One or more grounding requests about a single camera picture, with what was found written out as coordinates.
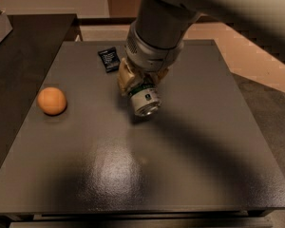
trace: orange ball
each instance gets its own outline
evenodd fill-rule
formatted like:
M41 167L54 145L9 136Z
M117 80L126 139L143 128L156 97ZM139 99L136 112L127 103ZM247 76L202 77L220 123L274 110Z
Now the orange ball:
M58 115L67 107L67 98L63 91L56 87L47 87L40 91L37 103L48 115Z

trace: beige floor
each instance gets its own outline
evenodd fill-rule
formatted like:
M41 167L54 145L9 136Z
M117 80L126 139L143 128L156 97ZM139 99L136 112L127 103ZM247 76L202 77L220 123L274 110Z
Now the beige floor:
M125 40L129 26L80 27L84 41ZM230 70L285 92L285 66L222 23L195 24L185 39L214 39ZM275 228L285 228L285 211L270 216Z

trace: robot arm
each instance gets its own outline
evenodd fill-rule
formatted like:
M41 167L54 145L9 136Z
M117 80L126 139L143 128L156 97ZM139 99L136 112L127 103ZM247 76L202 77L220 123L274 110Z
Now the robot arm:
M119 71L121 92L130 95L136 115L159 109L155 85L177 59L182 37L200 12L244 31L248 39L285 63L285 0L142 0Z

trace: floor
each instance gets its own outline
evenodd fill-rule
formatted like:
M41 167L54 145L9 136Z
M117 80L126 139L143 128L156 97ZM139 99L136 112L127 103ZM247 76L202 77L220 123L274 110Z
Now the floor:
M84 41L124 40L127 32L128 26L81 27ZM215 39L285 176L285 66L222 23L196 24L184 39ZM269 216L285 228L285 210Z

